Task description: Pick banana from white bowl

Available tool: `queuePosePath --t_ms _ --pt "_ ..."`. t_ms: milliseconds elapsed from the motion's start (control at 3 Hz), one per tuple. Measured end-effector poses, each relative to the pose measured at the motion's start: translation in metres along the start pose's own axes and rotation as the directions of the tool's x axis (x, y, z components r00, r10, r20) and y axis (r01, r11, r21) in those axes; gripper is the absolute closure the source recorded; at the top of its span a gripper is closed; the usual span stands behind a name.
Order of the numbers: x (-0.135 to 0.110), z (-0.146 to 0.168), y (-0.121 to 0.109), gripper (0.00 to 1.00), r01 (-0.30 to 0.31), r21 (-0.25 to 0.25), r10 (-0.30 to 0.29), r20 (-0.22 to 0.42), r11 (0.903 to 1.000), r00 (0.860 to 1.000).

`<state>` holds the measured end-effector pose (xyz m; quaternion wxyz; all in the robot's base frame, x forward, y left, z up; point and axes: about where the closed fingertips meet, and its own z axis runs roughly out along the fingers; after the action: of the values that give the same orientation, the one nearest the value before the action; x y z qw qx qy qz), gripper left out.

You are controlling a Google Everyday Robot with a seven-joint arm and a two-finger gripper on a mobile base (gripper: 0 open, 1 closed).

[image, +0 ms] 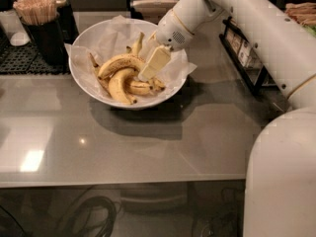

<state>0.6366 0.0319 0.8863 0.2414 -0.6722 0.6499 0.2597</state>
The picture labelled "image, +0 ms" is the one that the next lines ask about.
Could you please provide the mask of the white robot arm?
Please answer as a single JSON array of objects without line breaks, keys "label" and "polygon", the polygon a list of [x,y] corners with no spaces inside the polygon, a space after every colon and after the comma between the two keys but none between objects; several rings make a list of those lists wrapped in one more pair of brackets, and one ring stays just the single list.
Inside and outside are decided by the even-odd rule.
[{"label": "white robot arm", "polygon": [[246,176],[243,237],[316,237],[316,39],[269,0],[179,0],[154,33],[147,81],[206,19],[226,10],[255,50],[290,112],[260,133]]}]

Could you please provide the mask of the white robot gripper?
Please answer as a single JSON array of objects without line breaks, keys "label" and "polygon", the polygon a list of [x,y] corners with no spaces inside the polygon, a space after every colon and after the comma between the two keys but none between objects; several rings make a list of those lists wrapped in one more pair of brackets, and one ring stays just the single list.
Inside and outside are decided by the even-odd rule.
[{"label": "white robot gripper", "polygon": [[170,47],[175,51],[187,47],[196,29],[204,22],[214,20],[220,13],[221,8],[211,0],[179,0],[149,37],[147,45],[152,49],[138,79],[143,82],[152,79],[171,60]]}]

